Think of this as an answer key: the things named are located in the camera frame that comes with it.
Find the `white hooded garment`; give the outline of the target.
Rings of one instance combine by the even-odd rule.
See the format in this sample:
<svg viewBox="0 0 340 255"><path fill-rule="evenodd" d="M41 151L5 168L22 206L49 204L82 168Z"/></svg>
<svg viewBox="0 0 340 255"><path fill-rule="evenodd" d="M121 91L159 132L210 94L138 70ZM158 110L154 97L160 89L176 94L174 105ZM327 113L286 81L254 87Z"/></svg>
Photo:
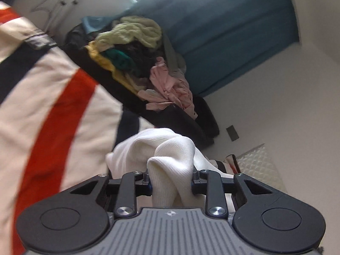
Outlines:
<svg viewBox="0 0 340 255"><path fill-rule="evenodd" d="M191 191L194 169L233 177L212 165L190 138L169 128L149 128L129 137L108 153L105 161L115 179L132 171L149 173L152 196L138 197L138 207L202 208L204 195L194 195Z"/></svg>

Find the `white quilted headboard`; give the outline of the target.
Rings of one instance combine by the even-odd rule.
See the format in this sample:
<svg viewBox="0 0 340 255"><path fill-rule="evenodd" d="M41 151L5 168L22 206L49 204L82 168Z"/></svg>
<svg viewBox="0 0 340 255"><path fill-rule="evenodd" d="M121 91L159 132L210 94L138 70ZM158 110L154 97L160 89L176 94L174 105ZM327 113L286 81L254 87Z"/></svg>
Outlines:
<svg viewBox="0 0 340 255"><path fill-rule="evenodd" d="M236 159L241 173L287 193L279 171L264 144L247 151Z"/></svg>

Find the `striped bed blanket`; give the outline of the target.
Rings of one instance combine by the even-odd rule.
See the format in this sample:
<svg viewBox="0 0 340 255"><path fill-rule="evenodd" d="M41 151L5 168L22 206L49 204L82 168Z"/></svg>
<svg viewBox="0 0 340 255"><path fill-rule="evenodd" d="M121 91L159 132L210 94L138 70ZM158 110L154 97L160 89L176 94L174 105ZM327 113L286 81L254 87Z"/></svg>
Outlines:
<svg viewBox="0 0 340 255"><path fill-rule="evenodd" d="M117 138L150 127L1 3L1 253L23 254L25 208L105 173Z"/></svg>

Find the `green garment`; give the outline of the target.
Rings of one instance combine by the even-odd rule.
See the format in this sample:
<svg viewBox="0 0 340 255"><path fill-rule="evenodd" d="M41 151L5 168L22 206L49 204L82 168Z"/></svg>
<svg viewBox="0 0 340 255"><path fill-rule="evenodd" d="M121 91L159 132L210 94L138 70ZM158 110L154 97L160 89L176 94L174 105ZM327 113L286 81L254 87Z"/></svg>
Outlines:
<svg viewBox="0 0 340 255"><path fill-rule="evenodd" d="M121 71L133 71L136 69L136 65L131 57L122 51L111 48L103 51L101 54Z"/></svg>

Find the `yellow garment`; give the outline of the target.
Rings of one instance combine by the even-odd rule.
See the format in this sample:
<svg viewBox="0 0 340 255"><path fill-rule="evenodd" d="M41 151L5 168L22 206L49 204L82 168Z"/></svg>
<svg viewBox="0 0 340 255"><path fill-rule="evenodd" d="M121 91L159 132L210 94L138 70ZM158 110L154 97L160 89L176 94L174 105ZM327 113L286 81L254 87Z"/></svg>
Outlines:
<svg viewBox="0 0 340 255"><path fill-rule="evenodd" d="M97 50L94 41L90 41L85 48L88 50L88 54L94 62L103 69L111 72L113 79L122 84L133 94L137 95L139 91L146 90L145 85L136 84L129 75L124 75L123 72L118 70L109 59L101 55Z"/></svg>

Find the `right blue curtain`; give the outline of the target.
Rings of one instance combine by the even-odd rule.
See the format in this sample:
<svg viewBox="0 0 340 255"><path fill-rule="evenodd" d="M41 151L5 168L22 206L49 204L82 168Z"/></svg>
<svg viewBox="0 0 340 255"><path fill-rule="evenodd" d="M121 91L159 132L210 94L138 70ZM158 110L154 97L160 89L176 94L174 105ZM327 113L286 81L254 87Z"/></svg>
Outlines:
<svg viewBox="0 0 340 255"><path fill-rule="evenodd" d="M139 0L127 16L153 19L206 96L299 40L291 0Z"/></svg>

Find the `cream knitted blanket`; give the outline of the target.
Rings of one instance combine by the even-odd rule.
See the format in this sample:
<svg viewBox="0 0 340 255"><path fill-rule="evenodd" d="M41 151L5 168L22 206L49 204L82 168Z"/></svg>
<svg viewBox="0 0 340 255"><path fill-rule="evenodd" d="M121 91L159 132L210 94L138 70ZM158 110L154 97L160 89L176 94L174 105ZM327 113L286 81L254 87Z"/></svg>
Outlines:
<svg viewBox="0 0 340 255"><path fill-rule="evenodd" d="M99 33L95 45L99 51L115 45L139 41L146 48L155 48L162 37L161 27L152 19L139 16L125 16L110 31Z"/></svg>

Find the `dark wall switch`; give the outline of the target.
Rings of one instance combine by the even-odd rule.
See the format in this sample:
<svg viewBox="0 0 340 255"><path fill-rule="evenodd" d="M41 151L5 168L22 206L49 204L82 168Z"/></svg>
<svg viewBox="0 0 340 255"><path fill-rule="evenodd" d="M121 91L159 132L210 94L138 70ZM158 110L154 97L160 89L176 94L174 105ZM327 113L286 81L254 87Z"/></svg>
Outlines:
<svg viewBox="0 0 340 255"><path fill-rule="evenodd" d="M239 139L239 134L237 133L234 125L231 125L226 128L226 131L231 139L232 142L236 141Z"/></svg>

